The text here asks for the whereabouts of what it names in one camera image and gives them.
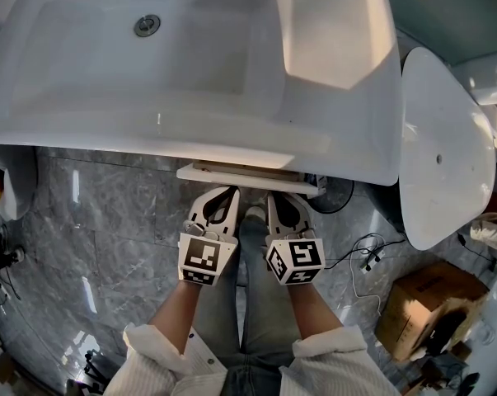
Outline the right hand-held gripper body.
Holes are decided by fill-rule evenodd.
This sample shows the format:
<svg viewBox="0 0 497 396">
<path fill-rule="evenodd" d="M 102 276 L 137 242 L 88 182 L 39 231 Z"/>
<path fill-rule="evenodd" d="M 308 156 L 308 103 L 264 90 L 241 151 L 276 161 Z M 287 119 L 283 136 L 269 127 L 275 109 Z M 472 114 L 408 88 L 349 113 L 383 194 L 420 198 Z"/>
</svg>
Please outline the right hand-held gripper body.
<svg viewBox="0 0 497 396">
<path fill-rule="evenodd" d="M 310 284 L 326 267 L 322 239 L 313 229 L 283 238 L 268 236 L 267 246 L 265 260 L 280 285 Z"/>
</svg>

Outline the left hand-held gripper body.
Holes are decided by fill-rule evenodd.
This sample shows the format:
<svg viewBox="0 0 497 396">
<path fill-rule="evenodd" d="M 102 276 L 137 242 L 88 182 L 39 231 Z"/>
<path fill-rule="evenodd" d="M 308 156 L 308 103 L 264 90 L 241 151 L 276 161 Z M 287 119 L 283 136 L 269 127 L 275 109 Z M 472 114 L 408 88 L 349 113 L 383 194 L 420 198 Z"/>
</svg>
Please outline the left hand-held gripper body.
<svg viewBox="0 0 497 396">
<path fill-rule="evenodd" d="M 178 242 L 179 279 L 196 285 L 215 286 L 237 250 L 237 238 L 189 220 L 184 227 Z"/>
</svg>

